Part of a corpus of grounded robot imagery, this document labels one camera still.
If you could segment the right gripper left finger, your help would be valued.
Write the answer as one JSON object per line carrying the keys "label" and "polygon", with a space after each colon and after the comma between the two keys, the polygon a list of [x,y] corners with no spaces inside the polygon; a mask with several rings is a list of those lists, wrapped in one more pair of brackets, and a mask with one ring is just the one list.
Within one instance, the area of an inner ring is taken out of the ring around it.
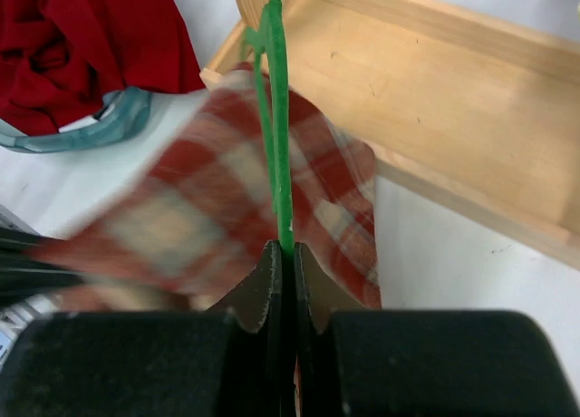
{"label": "right gripper left finger", "polygon": [[202,312],[57,313],[1,370],[4,416],[279,416],[281,250]]}

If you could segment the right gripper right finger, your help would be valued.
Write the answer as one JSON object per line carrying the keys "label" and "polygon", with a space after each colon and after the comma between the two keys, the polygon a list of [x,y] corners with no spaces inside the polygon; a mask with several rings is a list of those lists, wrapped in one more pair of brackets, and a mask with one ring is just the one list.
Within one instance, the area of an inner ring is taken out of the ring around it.
{"label": "right gripper right finger", "polygon": [[304,416],[572,416],[575,397],[528,316],[369,310],[295,247]]}

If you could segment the red plaid skirt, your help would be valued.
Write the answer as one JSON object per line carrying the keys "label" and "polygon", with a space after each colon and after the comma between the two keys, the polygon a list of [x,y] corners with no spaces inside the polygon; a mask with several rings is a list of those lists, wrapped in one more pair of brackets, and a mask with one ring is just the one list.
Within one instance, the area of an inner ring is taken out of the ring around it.
{"label": "red plaid skirt", "polygon": [[[289,151],[295,239],[361,304],[379,307],[372,149],[291,92]],[[241,63],[132,191],[75,236],[44,242],[31,256],[216,300],[276,236],[254,71]]]}

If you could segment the green hanger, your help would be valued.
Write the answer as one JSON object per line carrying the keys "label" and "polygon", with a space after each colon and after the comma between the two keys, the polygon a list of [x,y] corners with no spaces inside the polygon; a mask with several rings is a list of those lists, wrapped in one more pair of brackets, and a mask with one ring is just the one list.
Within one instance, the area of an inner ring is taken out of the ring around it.
{"label": "green hanger", "polygon": [[256,30],[246,30],[254,52],[258,113],[266,154],[272,208],[282,253],[294,255],[293,197],[289,150],[289,79],[282,0],[268,0]]}

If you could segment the red pleated skirt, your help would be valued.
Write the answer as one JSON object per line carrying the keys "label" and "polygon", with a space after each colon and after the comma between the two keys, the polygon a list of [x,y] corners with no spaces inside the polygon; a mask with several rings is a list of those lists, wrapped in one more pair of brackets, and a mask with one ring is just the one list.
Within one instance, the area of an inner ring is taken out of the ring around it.
{"label": "red pleated skirt", "polygon": [[1,119],[45,136],[137,87],[204,87],[174,0],[1,0]]}

